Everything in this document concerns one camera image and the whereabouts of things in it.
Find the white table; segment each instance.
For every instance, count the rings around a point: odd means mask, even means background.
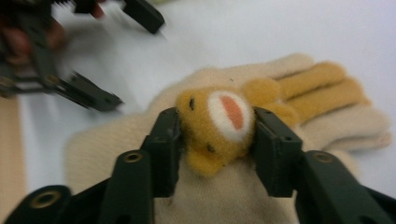
[[[73,133],[131,112],[198,68],[262,63],[293,52],[342,64],[375,107],[396,120],[396,3],[377,1],[174,0],[156,6],[166,20],[151,35],[103,5],[106,17],[55,15],[70,41],[58,56],[62,73],[77,70],[125,105],[119,112],[86,110],[58,95],[21,98],[28,189],[64,183],[64,146]],[[396,128],[391,128],[396,135]],[[354,153],[361,183],[396,198],[396,144]]]

